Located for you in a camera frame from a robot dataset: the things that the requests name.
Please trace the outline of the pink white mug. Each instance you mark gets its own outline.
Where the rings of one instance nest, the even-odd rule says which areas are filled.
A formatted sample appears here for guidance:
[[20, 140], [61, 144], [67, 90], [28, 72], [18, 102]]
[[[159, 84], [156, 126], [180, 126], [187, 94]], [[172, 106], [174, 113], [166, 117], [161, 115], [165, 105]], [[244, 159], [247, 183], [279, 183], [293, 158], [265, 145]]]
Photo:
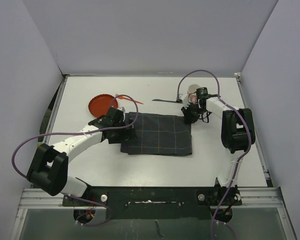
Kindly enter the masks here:
[[197, 102], [197, 89], [201, 88], [198, 84], [192, 84], [188, 87], [187, 90], [187, 99], [189, 103], [195, 104]]

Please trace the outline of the dark checked cloth placemat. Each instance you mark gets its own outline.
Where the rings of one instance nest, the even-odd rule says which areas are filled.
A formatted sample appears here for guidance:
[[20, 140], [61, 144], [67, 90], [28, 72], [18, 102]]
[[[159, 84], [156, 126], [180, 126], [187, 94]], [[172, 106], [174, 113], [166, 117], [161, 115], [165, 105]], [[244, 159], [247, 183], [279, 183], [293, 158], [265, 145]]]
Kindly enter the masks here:
[[183, 116], [139, 113], [136, 140], [121, 144], [128, 155], [189, 156], [193, 153], [192, 126]]

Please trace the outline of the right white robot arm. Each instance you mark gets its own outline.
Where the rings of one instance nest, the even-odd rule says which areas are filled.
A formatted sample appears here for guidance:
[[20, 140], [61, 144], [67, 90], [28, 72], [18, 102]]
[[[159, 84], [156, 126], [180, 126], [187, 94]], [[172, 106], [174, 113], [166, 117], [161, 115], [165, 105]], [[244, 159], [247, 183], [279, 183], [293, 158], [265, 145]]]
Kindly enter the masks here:
[[226, 150], [226, 158], [217, 176], [221, 187], [212, 192], [212, 197], [217, 204], [223, 205], [231, 198], [227, 188], [237, 185], [243, 158], [256, 140], [252, 111], [230, 106], [215, 94], [201, 97], [195, 103], [184, 100], [181, 111], [186, 124], [203, 119], [203, 114], [213, 114], [221, 119], [221, 143]]

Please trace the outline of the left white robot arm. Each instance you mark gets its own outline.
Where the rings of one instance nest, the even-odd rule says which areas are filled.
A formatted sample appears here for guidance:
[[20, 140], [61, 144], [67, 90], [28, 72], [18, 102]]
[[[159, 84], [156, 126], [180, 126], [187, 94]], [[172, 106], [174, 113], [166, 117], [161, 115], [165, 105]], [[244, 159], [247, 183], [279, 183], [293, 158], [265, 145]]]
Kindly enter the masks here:
[[69, 163], [88, 148], [104, 140], [109, 144], [136, 140], [135, 119], [124, 108], [110, 107], [105, 115], [88, 122], [79, 132], [52, 145], [42, 144], [36, 149], [26, 179], [51, 196], [74, 196], [78, 204], [90, 203], [92, 193], [83, 180], [68, 175]]

